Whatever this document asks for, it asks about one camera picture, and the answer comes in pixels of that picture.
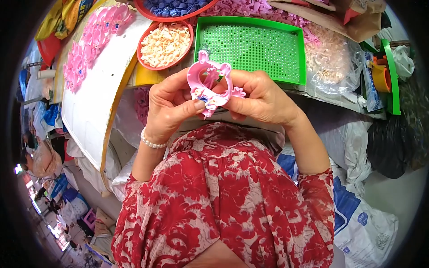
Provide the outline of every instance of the pink stool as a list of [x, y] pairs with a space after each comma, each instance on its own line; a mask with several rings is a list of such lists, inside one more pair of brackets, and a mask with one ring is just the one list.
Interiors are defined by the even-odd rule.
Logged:
[[94, 213], [94, 209], [91, 209], [85, 215], [85, 217], [83, 218], [83, 221], [84, 221], [84, 223], [86, 223], [86, 225], [88, 225], [89, 229], [91, 229], [93, 231], [95, 228], [95, 220], [96, 219], [97, 219], [97, 216]]

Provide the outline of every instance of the red floral dress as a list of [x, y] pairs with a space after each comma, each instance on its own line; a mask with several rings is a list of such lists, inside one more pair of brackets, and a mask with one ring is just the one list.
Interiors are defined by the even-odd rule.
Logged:
[[178, 138], [149, 182], [131, 176], [112, 241], [119, 267], [182, 267], [217, 240], [249, 267], [329, 267], [332, 171], [298, 187], [252, 133], [212, 123]]

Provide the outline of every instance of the wrist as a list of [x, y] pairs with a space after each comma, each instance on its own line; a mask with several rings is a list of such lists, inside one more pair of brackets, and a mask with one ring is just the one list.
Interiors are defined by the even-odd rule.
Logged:
[[145, 127], [144, 130], [144, 137], [147, 141], [151, 142], [152, 144], [158, 144], [163, 145], [168, 142], [169, 136], [165, 136], [162, 134], [159, 134], [155, 132], [152, 128]]
[[296, 110], [294, 112], [294, 116], [291, 117], [291, 119], [285, 121], [282, 125], [286, 131], [290, 129], [294, 129], [307, 118], [305, 113], [301, 110], [300, 107], [296, 107]]

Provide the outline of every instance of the fingernail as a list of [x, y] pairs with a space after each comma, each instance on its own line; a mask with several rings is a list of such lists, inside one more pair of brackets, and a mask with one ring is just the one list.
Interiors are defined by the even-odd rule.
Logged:
[[205, 102], [202, 101], [202, 100], [199, 100], [199, 101], [197, 101], [197, 102], [194, 103], [194, 106], [195, 106], [195, 109], [197, 111], [205, 109]]

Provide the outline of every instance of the green plastic rack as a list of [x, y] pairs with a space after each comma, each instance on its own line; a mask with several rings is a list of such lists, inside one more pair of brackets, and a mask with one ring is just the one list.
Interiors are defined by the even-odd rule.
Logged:
[[387, 39], [381, 40], [380, 52], [386, 53], [387, 65], [389, 66], [390, 79], [392, 80], [392, 93], [387, 94], [387, 111], [391, 114], [400, 115], [399, 110], [399, 85], [398, 74], [396, 73], [395, 61], [393, 59], [390, 42]]
[[194, 60], [206, 50], [210, 60], [233, 69], [263, 70], [277, 82], [305, 85], [302, 29], [259, 18], [200, 17], [196, 25]]

